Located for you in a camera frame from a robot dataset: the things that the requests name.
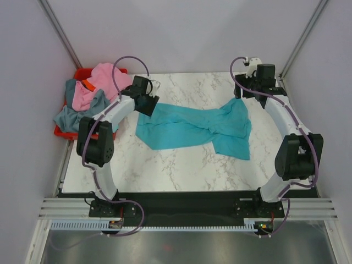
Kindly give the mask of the teal t shirt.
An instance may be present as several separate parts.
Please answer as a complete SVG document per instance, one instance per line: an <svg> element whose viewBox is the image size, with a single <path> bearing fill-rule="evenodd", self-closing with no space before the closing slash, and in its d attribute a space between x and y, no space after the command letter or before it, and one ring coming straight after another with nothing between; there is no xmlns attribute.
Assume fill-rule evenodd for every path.
<svg viewBox="0 0 352 264"><path fill-rule="evenodd" d="M220 108L194 109L157 104L151 117L140 114L135 135L152 150L179 149L212 143L215 153L250 159L251 122L242 100Z"/></svg>

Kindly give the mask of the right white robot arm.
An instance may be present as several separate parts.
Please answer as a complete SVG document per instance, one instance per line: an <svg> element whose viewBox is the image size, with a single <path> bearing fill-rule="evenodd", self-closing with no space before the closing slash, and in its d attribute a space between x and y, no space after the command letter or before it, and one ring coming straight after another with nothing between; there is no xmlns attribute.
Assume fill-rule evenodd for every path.
<svg viewBox="0 0 352 264"><path fill-rule="evenodd" d="M244 74L231 73L237 99L254 98L273 119L282 137L274 159L275 173L259 188L260 198L252 202L253 213L265 216L292 186L311 188L318 180L323 137L312 133L292 109L288 95L276 84L276 68L257 57L242 57Z"/></svg>

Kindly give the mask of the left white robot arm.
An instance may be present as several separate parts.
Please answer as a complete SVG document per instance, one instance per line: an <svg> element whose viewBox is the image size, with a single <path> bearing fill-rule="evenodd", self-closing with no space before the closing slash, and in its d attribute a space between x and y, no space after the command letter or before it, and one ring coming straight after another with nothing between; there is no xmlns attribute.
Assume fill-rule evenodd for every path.
<svg viewBox="0 0 352 264"><path fill-rule="evenodd" d="M104 200L101 208L108 216L116 216L121 208L115 199L118 189L110 164L114 154L113 134L119 123L134 111L152 116L160 98L157 96L160 85L157 80L136 75L132 84L118 92L107 108L80 120L76 152L81 157L82 166L92 173L95 195Z"/></svg>

